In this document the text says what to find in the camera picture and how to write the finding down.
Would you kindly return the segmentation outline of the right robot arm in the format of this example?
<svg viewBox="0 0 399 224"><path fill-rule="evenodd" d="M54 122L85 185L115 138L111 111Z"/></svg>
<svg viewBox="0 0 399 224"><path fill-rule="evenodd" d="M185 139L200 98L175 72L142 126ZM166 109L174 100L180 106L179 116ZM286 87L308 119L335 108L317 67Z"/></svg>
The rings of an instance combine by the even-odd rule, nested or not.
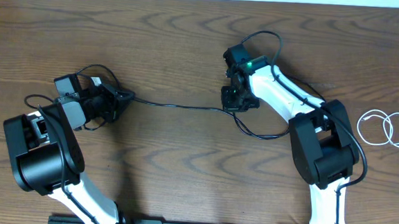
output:
<svg viewBox="0 0 399 224"><path fill-rule="evenodd" d="M309 224L346 224L345 191L358 161L350 121L336 100L326 103L292 82L267 57L253 58L243 44L223 54L231 84L221 89L223 109L246 112L266 102L288 124L292 159L309 184Z"/></svg>

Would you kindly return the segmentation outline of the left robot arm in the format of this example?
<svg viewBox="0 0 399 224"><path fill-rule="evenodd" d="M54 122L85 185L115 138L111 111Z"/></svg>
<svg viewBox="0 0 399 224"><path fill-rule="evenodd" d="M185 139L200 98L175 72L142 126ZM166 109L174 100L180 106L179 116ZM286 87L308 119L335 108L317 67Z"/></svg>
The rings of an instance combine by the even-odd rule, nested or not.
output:
<svg viewBox="0 0 399 224"><path fill-rule="evenodd" d="M134 93L79 74L54 80L58 98L3 123L12 174L24 191L36 191L68 207L82 224L134 224L114 200L85 173L85 161L74 132L95 118L115 122Z"/></svg>

